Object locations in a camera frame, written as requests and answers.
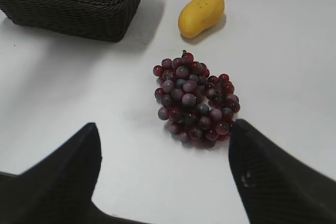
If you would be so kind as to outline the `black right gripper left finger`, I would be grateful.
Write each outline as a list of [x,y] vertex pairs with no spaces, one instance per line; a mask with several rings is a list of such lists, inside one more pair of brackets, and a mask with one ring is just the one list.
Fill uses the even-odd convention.
[[35,166],[1,173],[1,223],[85,223],[101,166],[95,123],[88,123]]

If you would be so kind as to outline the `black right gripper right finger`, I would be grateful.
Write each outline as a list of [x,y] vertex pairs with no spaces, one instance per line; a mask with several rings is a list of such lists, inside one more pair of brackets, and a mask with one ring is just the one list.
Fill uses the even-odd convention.
[[250,223],[335,223],[335,181],[243,119],[233,127],[228,160]]

